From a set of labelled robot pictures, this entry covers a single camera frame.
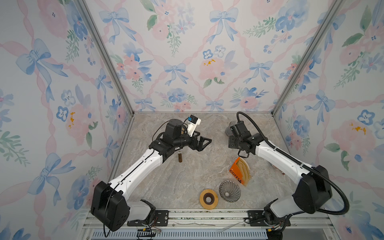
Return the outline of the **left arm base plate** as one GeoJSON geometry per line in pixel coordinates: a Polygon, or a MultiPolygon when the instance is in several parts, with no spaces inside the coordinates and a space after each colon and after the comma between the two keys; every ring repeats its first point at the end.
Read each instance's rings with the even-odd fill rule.
{"type": "Polygon", "coordinates": [[[167,227],[169,222],[168,210],[155,210],[146,220],[127,222],[128,227],[167,227]]]}

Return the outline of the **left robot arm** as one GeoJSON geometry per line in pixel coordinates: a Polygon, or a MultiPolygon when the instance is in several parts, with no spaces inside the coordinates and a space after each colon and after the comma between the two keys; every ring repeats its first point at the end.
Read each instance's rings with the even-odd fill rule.
{"type": "Polygon", "coordinates": [[[196,131],[201,119],[191,115],[185,121],[171,119],[164,123],[165,131],[154,134],[153,141],[141,157],[125,172],[108,183],[99,182],[92,199],[91,214],[102,224],[104,230],[115,232],[126,222],[141,222],[150,226],[156,208],[146,200],[129,200],[137,186],[177,150],[188,147],[203,151],[211,139],[196,131]]]}

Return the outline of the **orange coffee filter pack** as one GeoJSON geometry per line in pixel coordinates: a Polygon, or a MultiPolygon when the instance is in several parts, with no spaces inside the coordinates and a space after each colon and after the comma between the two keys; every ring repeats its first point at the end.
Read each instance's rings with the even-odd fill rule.
{"type": "Polygon", "coordinates": [[[235,179],[243,186],[247,186],[250,179],[250,167],[248,163],[241,157],[238,157],[233,165],[230,167],[229,172],[235,177],[235,179]]]}

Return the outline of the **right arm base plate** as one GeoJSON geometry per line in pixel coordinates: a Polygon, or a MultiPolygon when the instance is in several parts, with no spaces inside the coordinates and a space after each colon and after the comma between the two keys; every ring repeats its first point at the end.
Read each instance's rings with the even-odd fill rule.
{"type": "Polygon", "coordinates": [[[264,211],[262,210],[248,210],[245,223],[251,227],[268,227],[269,225],[266,223],[263,213],[264,211]]]}

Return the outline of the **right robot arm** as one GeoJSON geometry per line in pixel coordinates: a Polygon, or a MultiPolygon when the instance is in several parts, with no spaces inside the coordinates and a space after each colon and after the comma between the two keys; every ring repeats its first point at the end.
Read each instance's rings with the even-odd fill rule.
{"type": "Polygon", "coordinates": [[[289,215],[313,214],[332,198],[331,185],[313,172],[304,169],[305,164],[282,151],[260,133],[252,135],[243,121],[233,121],[226,129],[229,148],[256,155],[287,175],[296,190],[290,195],[276,199],[264,207],[262,220],[275,226],[289,215]]]}

